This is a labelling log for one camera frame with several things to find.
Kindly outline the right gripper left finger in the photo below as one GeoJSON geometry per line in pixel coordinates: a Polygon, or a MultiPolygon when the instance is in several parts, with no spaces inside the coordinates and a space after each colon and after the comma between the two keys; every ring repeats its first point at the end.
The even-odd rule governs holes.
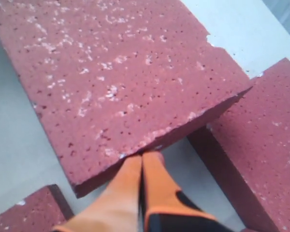
{"type": "Polygon", "coordinates": [[[136,232],[142,157],[127,158],[101,195],[54,232],[136,232]]]}

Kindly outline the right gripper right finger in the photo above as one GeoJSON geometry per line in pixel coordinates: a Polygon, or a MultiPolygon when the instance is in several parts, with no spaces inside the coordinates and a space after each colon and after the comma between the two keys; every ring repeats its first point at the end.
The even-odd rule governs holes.
{"type": "Polygon", "coordinates": [[[196,206],[166,170],[161,153],[147,152],[143,160],[145,232],[230,232],[211,214],[196,206]]]}

